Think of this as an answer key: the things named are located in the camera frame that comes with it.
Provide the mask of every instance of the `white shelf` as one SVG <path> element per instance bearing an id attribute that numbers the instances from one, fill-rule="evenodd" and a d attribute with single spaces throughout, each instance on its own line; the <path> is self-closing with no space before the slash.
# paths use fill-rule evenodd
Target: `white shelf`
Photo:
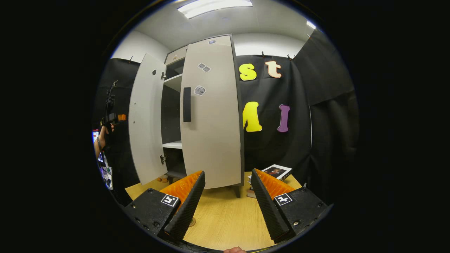
<path id="1" fill-rule="evenodd" d="M 171 77 L 164 81 L 164 85 L 167 85 L 168 87 L 180 92 L 181 91 L 181 78 L 183 74 L 180 74 L 178 76 Z"/>
<path id="2" fill-rule="evenodd" d="M 165 143 L 165 144 L 162 145 L 162 147 L 163 148 L 170 148 L 170 149 L 182 149 L 182 147 L 181 147 L 181 140 Z"/>

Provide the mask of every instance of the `wooden table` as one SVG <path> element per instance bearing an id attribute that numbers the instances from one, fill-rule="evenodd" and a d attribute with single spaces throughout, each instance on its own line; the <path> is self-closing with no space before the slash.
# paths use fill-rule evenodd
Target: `wooden table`
<path id="1" fill-rule="evenodd" d="M 274 245 L 267 231 L 264 218 L 254 198 L 247 197 L 250 188 L 245 172 L 244 186 L 240 187 L 241 198 L 231 187 L 220 187 L 203 190 L 202 196 L 195 210 L 196 223 L 188 228 L 184 240 L 190 243 L 225 250 L 239 246 L 244 250 L 255 250 Z M 284 182 L 295 189 L 300 184 L 290 175 Z M 136 184 L 125 190 L 135 200 L 148 188 L 161 190 L 169 185 L 156 180 L 146 185 Z"/>

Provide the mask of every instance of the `door handle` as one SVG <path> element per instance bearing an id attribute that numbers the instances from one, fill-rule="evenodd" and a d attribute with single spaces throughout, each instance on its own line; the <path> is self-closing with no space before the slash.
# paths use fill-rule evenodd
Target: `door handle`
<path id="1" fill-rule="evenodd" d="M 191 87 L 183 88 L 183 122 L 191 122 Z"/>

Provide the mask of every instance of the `fluorescent light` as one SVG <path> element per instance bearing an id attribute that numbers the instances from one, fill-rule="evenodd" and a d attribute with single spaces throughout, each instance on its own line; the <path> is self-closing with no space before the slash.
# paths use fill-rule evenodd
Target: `fluorescent light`
<path id="1" fill-rule="evenodd" d="M 231 7 L 253 7 L 253 4 L 250 0 L 197 0 L 178 10 L 187 18 L 193 18 L 209 11 Z"/>
<path id="2" fill-rule="evenodd" d="M 310 26 L 311 28 L 315 29 L 315 25 L 313 25 L 311 22 L 306 21 L 306 24 L 307 24 L 308 26 Z"/>

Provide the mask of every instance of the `ceiling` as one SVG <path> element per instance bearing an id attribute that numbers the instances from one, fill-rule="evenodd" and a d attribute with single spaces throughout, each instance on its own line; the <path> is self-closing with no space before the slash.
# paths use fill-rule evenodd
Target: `ceiling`
<path id="1" fill-rule="evenodd" d="M 307 41 L 312 28 L 295 10 L 273 0 L 252 0 L 253 7 L 211 11 L 187 19 L 177 8 L 194 0 L 176 1 L 149 16 L 135 30 L 170 50 L 221 34 L 274 33 Z"/>

